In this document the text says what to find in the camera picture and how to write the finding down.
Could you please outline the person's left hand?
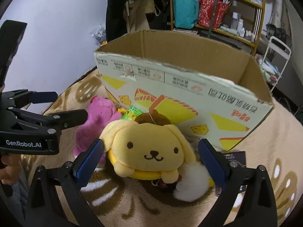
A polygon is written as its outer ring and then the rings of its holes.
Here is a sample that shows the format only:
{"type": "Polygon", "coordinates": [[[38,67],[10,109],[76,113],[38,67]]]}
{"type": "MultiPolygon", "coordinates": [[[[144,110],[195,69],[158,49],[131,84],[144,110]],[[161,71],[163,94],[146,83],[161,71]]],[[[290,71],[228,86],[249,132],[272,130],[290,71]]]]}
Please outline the person's left hand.
{"type": "Polygon", "coordinates": [[[1,182],[6,185],[14,185],[19,180],[21,172],[20,154],[3,155],[1,162],[5,165],[1,169],[1,182]]]}

